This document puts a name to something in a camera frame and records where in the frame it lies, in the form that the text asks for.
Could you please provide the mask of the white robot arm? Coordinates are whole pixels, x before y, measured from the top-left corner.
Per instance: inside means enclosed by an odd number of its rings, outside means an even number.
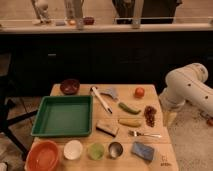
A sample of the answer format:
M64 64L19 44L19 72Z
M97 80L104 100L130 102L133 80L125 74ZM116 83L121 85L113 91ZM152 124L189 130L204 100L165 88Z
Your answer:
M213 117L213 88L205 84L208 70L200 63L192 63L174 69L165 77L166 87L159 95L162 108L178 110L190 101Z

